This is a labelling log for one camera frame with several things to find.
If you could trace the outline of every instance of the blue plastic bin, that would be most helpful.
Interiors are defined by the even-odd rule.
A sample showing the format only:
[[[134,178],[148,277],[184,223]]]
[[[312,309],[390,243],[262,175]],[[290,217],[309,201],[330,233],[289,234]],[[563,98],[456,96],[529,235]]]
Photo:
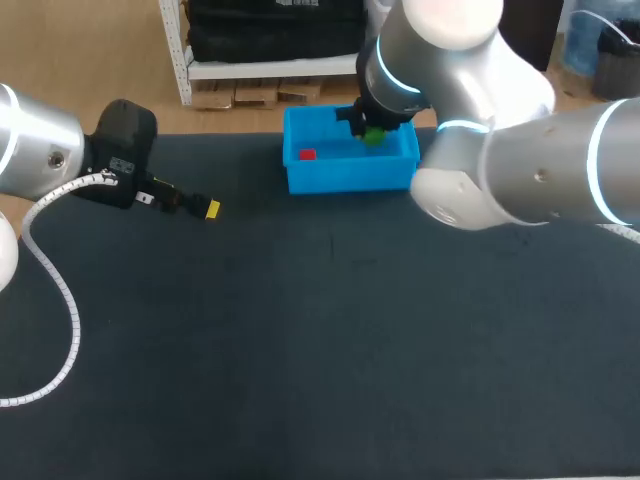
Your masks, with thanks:
[[[413,123],[389,132],[382,145],[367,147],[351,136],[348,122],[336,120],[336,108],[285,111],[283,157],[289,192],[408,190],[420,161]],[[316,160],[300,160],[300,151],[307,149],[316,151]]]

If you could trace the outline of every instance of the dark blue table mat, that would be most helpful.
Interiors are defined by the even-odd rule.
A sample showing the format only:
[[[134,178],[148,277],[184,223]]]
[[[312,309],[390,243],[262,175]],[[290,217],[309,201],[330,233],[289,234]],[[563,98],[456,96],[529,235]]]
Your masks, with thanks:
[[[150,168],[220,199],[215,222],[71,197],[38,219],[83,343],[59,389],[0,410],[0,478],[640,474],[640,247],[590,226],[462,232],[406,193],[291,197],[281,142],[159,138]],[[21,254],[0,397],[68,350]]]

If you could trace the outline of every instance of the metal shelf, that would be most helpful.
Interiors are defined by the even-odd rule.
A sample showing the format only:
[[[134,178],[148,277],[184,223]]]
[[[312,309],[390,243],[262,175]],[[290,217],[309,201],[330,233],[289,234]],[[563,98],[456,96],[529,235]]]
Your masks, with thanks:
[[[193,80],[237,78],[313,77],[356,73],[357,55],[261,63],[199,63],[193,60],[191,47],[182,49],[180,0],[158,0],[167,36],[169,53],[183,105],[191,105]]]
[[[191,57],[191,47],[186,57]],[[198,63],[189,65],[189,80],[220,80],[234,78],[314,77],[320,75],[351,75],[356,73],[357,55],[260,63]]]

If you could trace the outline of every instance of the black bag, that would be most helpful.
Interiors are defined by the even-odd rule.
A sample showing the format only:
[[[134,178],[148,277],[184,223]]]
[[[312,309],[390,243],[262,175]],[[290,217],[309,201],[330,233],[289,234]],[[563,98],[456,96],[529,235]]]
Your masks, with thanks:
[[[189,0],[189,21],[207,25],[219,20],[359,21],[363,0]]]
[[[366,22],[242,22],[192,24],[189,43],[198,62],[252,63],[357,53]]]

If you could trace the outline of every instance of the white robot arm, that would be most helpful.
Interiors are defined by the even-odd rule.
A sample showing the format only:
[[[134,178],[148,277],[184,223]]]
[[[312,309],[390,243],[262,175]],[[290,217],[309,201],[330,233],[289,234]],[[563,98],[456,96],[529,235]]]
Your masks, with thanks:
[[[0,292],[9,284],[18,266],[18,242],[9,220],[0,212]]]
[[[438,131],[411,193],[465,230],[556,218],[640,220],[638,99],[553,114],[547,79],[498,26],[503,0],[398,0],[358,59],[354,135],[392,130],[429,105]]]
[[[0,85],[0,192],[37,200],[76,178],[84,157],[78,120]],[[18,263],[18,246],[0,212],[0,291]]]

